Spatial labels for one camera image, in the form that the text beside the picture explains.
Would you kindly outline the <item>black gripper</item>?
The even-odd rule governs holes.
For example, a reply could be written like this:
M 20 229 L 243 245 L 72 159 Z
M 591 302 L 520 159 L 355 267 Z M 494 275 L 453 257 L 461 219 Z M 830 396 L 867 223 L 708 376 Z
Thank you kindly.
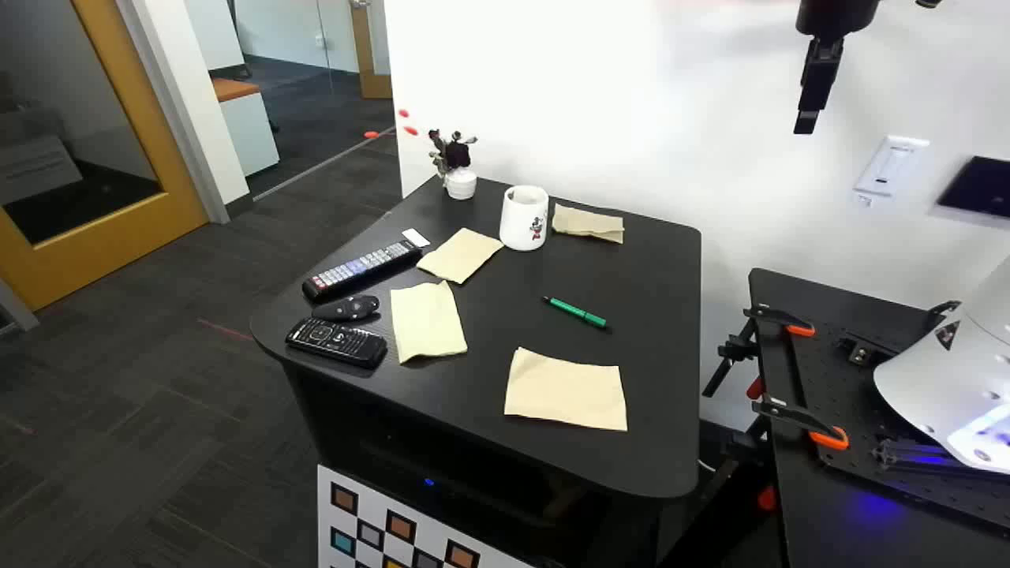
M 807 35 L 794 136 L 810 136 L 843 63 L 851 33 L 871 24 L 881 0 L 799 0 L 794 29 Z

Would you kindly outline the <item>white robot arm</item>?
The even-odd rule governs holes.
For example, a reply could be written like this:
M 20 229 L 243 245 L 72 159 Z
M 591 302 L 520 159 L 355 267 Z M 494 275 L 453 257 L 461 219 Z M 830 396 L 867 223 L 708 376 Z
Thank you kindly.
M 826 106 L 843 38 L 863 33 L 877 0 L 799 0 L 807 35 L 794 136 L 810 136 Z M 911 346 L 873 366 L 873 391 L 957 465 L 1010 474 L 1010 259 Z

